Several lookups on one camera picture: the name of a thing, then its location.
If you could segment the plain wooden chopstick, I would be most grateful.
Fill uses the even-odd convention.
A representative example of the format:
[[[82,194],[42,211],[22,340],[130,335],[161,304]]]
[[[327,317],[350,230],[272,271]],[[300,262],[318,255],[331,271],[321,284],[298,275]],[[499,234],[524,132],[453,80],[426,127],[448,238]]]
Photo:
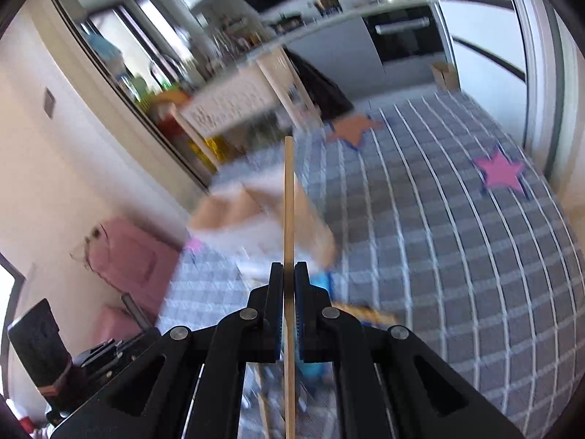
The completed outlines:
[[[284,428],[295,438],[294,138],[284,138]]]

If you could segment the pink utensil holder caddy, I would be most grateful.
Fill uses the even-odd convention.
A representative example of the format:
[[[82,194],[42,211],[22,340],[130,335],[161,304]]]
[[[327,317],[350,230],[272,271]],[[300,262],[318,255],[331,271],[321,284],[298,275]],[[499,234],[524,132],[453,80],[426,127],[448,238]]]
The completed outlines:
[[[188,223],[191,236],[263,278],[284,260],[284,167],[255,172],[212,187]],[[294,183],[294,258],[319,273],[336,260],[334,236],[301,183]]]

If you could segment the pink suitcase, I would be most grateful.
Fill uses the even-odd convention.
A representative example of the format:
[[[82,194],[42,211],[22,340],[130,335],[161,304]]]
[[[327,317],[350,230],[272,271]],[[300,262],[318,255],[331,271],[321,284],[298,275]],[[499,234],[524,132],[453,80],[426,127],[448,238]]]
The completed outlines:
[[[124,218],[108,219],[85,238],[85,265],[121,293],[131,295],[147,319],[160,313],[180,251]]]

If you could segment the grey checked tablecloth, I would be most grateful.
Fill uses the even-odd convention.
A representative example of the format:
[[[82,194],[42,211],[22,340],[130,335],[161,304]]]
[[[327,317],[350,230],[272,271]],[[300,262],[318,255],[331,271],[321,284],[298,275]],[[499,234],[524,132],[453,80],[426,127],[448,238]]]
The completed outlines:
[[[358,149],[323,131],[295,171],[329,226],[332,298],[390,313],[528,438],[584,375],[584,257],[524,151],[468,95],[370,112]]]

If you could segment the black garbage bag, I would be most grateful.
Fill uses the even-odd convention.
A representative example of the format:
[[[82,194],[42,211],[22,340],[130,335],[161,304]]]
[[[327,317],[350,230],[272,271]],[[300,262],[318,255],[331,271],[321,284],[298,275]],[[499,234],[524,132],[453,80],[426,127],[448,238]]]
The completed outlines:
[[[340,87],[297,53],[284,48],[309,98],[320,110],[321,119],[332,121],[354,109]]]

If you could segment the small cardboard box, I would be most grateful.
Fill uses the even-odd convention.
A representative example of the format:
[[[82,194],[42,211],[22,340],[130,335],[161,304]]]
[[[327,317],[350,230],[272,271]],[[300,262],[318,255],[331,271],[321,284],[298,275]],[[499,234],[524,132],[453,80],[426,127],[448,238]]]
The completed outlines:
[[[446,61],[436,61],[431,66],[431,71],[437,86],[447,91],[460,89],[459,74],[454,64]]]

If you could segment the built-in black oven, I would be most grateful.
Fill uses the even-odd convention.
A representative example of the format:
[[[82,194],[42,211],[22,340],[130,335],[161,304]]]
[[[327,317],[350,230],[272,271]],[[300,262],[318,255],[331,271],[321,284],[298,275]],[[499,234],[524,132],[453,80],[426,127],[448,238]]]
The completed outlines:
[[[444,52],[429,5],[365,16],[363,22],[382,64]]]

